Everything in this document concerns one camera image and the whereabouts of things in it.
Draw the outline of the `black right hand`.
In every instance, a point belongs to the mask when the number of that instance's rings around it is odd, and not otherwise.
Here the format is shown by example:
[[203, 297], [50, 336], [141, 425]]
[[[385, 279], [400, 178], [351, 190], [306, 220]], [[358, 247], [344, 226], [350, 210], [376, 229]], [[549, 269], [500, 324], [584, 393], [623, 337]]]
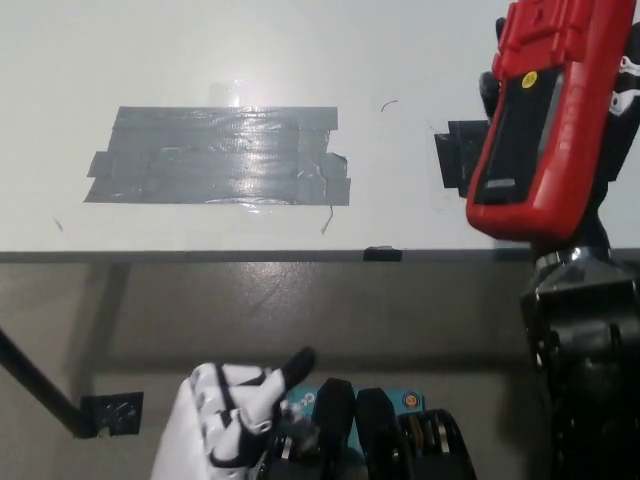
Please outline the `black right hand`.
[[[639, 65], [639, 22], [634, 23], [631, 28], [624, 56]], [[639, 77], [626, 73], [618, 75], [616, 92], [622, 92], [634, 86], [639, 86]], [[498, 105], [499, 93], [500, 84], [493, 73], [491, 71], [483, 72], [479, 77], [479, 94], [490, 123], [493, 121]], [[580, 223], [572, 236], [564, 242], [529, 242], [534, 257], [543, 256], [552, 251], [568, 250], [575, 246], [588, 246], [604, 250], [610, 248], [608, 234], [599, 216], [599, 208], [607, 196], [610, 181], [615, 180], [624, 165], [638, 128], [639, 99], [634, 100], [629, 109], [620, 116], [608, 114], [600, 147], [598, 176], [594, 180], [591, 195]]]

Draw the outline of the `white and black left hand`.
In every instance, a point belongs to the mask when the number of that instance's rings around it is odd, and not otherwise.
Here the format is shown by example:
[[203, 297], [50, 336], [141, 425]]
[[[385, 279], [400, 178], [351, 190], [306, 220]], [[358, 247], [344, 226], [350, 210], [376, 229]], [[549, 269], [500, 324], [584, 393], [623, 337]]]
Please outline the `white and black left hand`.
[[152, 480], [252, 479], [274, 440], [303, 447], [319, 431], [287, 395], [316, 363], [304, 347], [278, 368], [203, 363], [181, 384], [155, 454]]

